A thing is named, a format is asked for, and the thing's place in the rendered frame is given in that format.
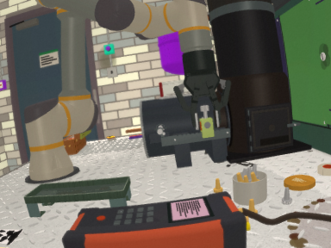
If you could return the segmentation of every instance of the red disc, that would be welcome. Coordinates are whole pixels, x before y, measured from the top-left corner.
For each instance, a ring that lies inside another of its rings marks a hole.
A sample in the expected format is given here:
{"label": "red disc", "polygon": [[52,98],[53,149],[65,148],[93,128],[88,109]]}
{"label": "red disc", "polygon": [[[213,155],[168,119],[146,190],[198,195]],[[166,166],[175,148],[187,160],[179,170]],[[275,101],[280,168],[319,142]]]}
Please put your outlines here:
{"label": "red disc", "polygon": [[106,217],[103,215],[97,216],[97,220],[99,220],[99,221],[103,221],[105,219],[106,219]]}

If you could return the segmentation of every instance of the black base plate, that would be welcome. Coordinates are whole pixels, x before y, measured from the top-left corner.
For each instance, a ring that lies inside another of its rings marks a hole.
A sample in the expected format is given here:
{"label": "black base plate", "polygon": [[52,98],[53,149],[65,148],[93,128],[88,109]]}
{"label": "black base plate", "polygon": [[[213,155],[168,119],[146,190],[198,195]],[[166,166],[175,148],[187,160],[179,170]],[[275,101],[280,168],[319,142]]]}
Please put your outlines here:
{"label": "black base plate", "polygon": [[240,162],[246,162],[249,160],[269,158],[269,157],[285,155],[285,154],[294,153],[294,152],[302,152],[302,151],[307,151],[310,149],[311,149],[310,145],[307,145],[306,143],[303,143],[301,141],[294,139],[293,146],[288,146],[283,149],[279,149],[279,150],[272,151],[272,152],[260,152],[260,153],[248,153],[248,154],[229,152],[228,156],[227,156],[227,160],[231,164],[240,163]]}
{"label": "black base plate", "polygon": [[63,177],[59,177],[59,178],[54,178],[54,179],[50,179],[50,180],[46,180],[46,181],[34,181],[30,178],[30,176],[27,176],[25,178],[25,183],[50,183],[50,182],[55,182],[55,181],[59,181],[59,180],[62,180],[62,179],[65,179],[65,178],[68,178],[68,177],[71,177],[73,175],[76,175],[77,173],[79,173],[79,168],[76,167],[76,166],[73,166],[73,172],[72,173],[69,173],[68,175],[66,176],[63,176]]}

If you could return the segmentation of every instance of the green tray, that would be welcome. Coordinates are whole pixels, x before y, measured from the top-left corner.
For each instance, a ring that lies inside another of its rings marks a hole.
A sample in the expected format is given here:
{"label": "green tray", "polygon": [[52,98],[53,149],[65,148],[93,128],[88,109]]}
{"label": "green tray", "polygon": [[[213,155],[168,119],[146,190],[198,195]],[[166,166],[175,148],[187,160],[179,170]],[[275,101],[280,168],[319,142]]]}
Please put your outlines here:
{"label": "green tray", "polygon": [[30,217],[41,217],[38,203],[99,201],[109,199],[111,207],[127,206],[131,199],[130,177],[116,177],[68,183],[45,183],[24,196]]}

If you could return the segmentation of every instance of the brown basket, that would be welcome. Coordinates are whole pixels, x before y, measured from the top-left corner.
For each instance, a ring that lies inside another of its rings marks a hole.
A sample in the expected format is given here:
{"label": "brown basket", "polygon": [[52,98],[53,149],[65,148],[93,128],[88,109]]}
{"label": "brown basket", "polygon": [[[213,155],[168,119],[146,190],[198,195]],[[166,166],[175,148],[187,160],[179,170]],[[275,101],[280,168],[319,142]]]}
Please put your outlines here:
{"label": "brown basket", "polygon": [[[80,134],[75,134],[74,138],[80,138]],[[84,146],[86,146],[86,137],[83,139],[70,139],[67,137],[63,141],[65,143],[65,149],[68,155],[77,154],[80,150],[83,149]]]}

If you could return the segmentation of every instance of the brown stain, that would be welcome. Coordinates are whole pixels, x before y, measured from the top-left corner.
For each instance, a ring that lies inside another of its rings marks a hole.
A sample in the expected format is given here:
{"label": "brown stain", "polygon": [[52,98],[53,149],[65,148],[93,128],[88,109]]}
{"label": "brown stain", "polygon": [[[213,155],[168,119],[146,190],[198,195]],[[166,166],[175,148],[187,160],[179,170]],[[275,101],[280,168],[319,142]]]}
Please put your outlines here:
{"label": "brown stain", "polygon": [[301,221],[299,219],[289,219],[289,220],[287,220],[287,222],[299,224]]}
{"label": "brown stain", "polygon": [[290,229],[291,231],[297,230],[297,226],[287,226],[287,228]]}
{"label": "brown stain", "polygon": [[290,237],[290,239],[297,240],[298,236],[299,236],[299,233],[291,233],[289,237]]}
{"label": "brown stain", "polygon": [[291,239],[290,240],[290,245],[291,246],[294,246],[296,248],[303,248],[303,247],[306,247],[304,244],[308,243],[308,240],[307,239],[303,239],[303,238],[300,238],[300,239]]}

